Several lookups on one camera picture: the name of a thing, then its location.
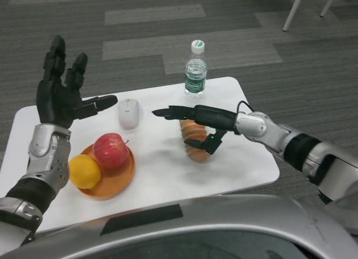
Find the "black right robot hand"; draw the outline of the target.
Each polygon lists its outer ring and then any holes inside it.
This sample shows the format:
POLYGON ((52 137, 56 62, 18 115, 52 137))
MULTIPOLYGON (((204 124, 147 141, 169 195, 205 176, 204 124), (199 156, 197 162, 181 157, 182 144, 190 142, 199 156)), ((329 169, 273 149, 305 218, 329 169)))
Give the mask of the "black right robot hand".
POLYGON ((166 120, 193 120, 196 124, 215 129, 215 134, 209 134, 205 140, 185 139, 184 143, 190 147, 214 154, 222 143, 222 137, 228 131, 239 134, 235 126, 237 113, 214 107, 196 105, 195 107, 171 105, 166 109, 152 111, 155 116, 166 120))

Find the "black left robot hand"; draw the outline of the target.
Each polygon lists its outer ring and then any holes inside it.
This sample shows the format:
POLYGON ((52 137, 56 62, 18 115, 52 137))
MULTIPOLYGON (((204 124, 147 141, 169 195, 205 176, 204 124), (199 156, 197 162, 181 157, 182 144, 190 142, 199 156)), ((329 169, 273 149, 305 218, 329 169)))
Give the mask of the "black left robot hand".
POLYGON ((95 116, 115 105, 118 99, 115 95, 107 95, 83 100, 80 89, 84 83, 88 56, 80 53, 68 69, 65 57, 65 41, 57 35, 44 59, 44 76, 37 87, 36 105, 43 124, 68 129, 74 120, 95 116))

